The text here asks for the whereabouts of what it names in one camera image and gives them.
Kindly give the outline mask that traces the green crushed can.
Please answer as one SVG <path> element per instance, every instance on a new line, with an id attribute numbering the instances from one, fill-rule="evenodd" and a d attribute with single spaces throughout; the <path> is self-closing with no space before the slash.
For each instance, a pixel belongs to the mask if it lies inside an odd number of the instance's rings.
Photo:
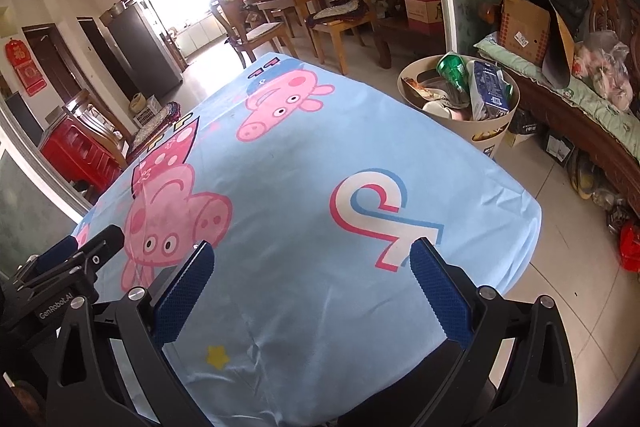
<path id="1" fill-rule="evenodd" d="M 455 53 L 443 55 L 436 65 L 436 72 L 460 92 L 469 91 L 468 70 L 463 58 Z"/>

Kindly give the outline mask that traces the round beige trash bin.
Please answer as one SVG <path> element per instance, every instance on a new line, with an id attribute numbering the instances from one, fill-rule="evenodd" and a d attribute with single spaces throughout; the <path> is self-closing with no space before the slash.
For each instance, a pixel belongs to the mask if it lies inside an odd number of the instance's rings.
<path id="1" fill-rule="evenodd" d="M 466 142 L 474 145 L 486 156 L 493 158 L 496 156 L 497 150 L 506 136 L 506 130 L 515 116 L 518 104 L 520 104 L 520 89 L 503 68 L 494 64 L 502 70 L 504 80 L 510 84 L 510 110 L 500 118 L 476 121 L 472 117 L 469 91 L 458 91 L 436 72 L 436 65 L 443 55 L 445 54 L 420 58 L 420 60 L 406 66 L 397 79 L 398 91 L 408 105 L 420 110 L 421 113 L 431 117 L 434 121 L 461 136 Z M 474 60 L 490 63 L 481 58 L 458 55 L 465 60 L 466 64 Z M 413 95 L 402 84 L 401 79 L 404 77 L 413 78 L 427 89 L 437 92 L 439 99 L 427 102 L 422 100 L 420 96 Z"/>

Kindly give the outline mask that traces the blue cartoon pig tablecloth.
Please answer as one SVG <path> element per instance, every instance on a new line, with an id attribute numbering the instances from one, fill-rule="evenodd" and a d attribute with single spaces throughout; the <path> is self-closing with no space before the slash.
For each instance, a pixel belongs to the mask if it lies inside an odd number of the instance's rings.
<path id="1" fill-rule="evenodd" d="M 77 225 L 125 245 L 99 295 L 149 286 L 202 242 L 215 270 L 165 355 L 217 426 L 313 426 L 445 338 L 409 267 L 421 237 L 476 285 L 532 259 L 536 199 L 488 156 L 364 83 L 282 54 L 177 121 Z"/>

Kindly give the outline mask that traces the blue milk carton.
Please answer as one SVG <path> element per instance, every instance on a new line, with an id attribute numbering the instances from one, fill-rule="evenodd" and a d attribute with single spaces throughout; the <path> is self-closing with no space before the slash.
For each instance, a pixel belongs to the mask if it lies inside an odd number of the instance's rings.
<path id="1" fill-rule="evenodd" d="M 509 113 L 511 88 L 502 70 L 480 60 L 469 61 L 466 67 L 473 119 L 495 119 Z"/>

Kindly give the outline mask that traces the orange snack wrapper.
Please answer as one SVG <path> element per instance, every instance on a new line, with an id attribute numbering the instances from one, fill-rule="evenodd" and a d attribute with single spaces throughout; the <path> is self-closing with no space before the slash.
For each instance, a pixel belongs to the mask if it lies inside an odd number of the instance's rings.
<path id="1" fill-rule="evenodd" d="M 439 94 L 437 92 L 427 89 L 427 87 L 422 86 L 422 84 L 418 83 L 413 78 L 404 77 L 401 79 L 401 82 L 408 91 L 415 96 L 420 96 L 422 100 L 431 102 L 439 99 Z"/>

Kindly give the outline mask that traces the dark grey refrigerator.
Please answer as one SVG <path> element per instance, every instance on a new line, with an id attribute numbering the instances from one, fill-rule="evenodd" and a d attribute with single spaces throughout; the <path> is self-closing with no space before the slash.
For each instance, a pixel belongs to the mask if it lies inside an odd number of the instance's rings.
<path id="1" fill-rule="evenodd" d="M 134 72 L 134 85 L 145 98 L 163 100 L 180 86 L 183 78 L 176 62 L 137 3 L 115 3 L 101 15 L 101 20 Z"/>

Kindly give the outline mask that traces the wooden bench sofa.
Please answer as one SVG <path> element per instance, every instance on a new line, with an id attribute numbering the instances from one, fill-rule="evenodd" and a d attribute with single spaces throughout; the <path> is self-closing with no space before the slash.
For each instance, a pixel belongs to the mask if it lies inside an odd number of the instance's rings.
<path id="1" fill-rule="evenodd" d="M 494 28 L 480 56 L 512 72 L 523 106 L 563 133 L 600 167 L 632 210 L 639 208 L 639 7 L 634 0 L 588 0 L 575 36 L 570 83 L 556 89 L 541 68 L 498 43 L 501 2 L 480 17 Z"/>

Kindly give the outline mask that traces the wooden dining chair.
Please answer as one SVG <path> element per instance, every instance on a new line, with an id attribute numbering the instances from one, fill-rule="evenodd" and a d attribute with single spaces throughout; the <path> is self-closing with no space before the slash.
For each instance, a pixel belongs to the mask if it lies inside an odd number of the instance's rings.
<path id="1" fill-rule="evenodd" d="M 254 49 L 265 43 L 269 43 L 274 52 L 280 52 L 285 46 L 288 55 L 298 57 L 285 23 L 267 20 L 248 29 L 240 0 L 213 0 L 212 14 L 226 31 L 226 43 L 232 47 L 243 67 L 247 58 L 251 63 L 256 62 Z"/>
<path id="2" fill-rule="evenodd" d="M 359 27 L 369 25 L 373 32 L 376 50 L 378 51 L 378 64 L 382 68 L 390 68 L 392 64 L 390 47 L 381 35 L 378 16 L 372 0 L 334 0 L 327 8 L 309 15 L 305 23 L 310 30 L 311 40 L 321 64 L 326 61 L 326 54 L 324 54 L 320 35 L 327 34 L 333 44 L 338 70 L 342 75 L 346 75 L 348 66 L 342 35 L 344 32 L 351 30 L 360 46 L 364 46 Z"/>

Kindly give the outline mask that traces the brown cardboard box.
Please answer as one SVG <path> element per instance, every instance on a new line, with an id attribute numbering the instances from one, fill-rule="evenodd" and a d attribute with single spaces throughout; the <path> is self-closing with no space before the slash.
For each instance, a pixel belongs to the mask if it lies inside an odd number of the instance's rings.
<path id="1" fill-rule="evenodd" d="M 588 8 L 588 0 L 502 0 L 498 43 L 563 89 L 572 77 L 575 36 Z"/>

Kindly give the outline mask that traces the red gift box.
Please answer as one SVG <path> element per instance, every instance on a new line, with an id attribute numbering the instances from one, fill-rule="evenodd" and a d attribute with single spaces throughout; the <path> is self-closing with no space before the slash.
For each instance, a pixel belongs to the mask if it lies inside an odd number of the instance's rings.
<path id="1" fill-rule="evenodd" d="M 424 35 L 440 35 L 444 32 L 442 2 L 440 0 L 404 0 L 411 30 Z"/>

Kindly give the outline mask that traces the red wall calendar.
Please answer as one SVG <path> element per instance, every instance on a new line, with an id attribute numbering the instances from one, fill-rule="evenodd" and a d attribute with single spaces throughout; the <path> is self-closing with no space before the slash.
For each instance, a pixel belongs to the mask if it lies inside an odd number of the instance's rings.
<path id="1" fill-rule="evenodd" d="M 28 46 L 18 39 L 11 39 L 5 45 L 6 58 L 21 81 L 26 94 L 31 98 L 47 87 L 46 80 L 38 68 Z"/>

